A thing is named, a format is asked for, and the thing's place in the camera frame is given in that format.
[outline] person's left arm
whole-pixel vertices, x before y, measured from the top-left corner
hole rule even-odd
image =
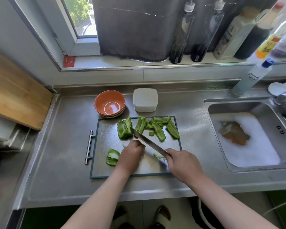
[[[144,147],[140,141],[132,140],[123,149],[111,175],[61,229],[109,228],[121,192],[139,165]]]

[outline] knife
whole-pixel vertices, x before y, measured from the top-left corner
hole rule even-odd
[[[162,156],[164,156],[165,154],[168,154],[172,157],[172,155],[167,152],[166,150],[164,150],[163,148],[161,148],[160,146],[158,146],[157,144],[155,144],[154,142],[152,142],[150,139],[148,139],[147,137],[145,137],[143,134],[139,133],[137,130],[135,130],[133,127],[130,127],[130,131],[133,135],[135,135],[137,138],[141,139],[143,142],[145,142],[146,144],[148,144],[149,146],[151,146],[154,150],[156,150],[158,153],[160,153]]]

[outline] hand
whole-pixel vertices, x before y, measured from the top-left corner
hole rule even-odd
[[[122,170],[126,175],[130,176],[138,167],[141,157],[144,154],[144,149],[145,145],[139,140],[132,140],[122,150],[115,169]]]
[[[186,150],[166,149],[166,151],[173,157],[171,158],[168,154],[165,155],[168,167],[179,181],[189,185],[204,175],[201,164],[194,154]]]

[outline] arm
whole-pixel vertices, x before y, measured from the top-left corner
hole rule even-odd
[[[194,154],[167,151],[173,157],[166,156],[173,175],[195,192],[226,229],[277,228],[208,178]]]
[[[140,141],[132,140],[123,149],[111,175],[61,229],[109,228],[121,192],[139,165],[144,147]]]

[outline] window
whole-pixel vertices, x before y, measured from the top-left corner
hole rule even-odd
[[[92,0],[36,0],[69,56],[100,55]]]

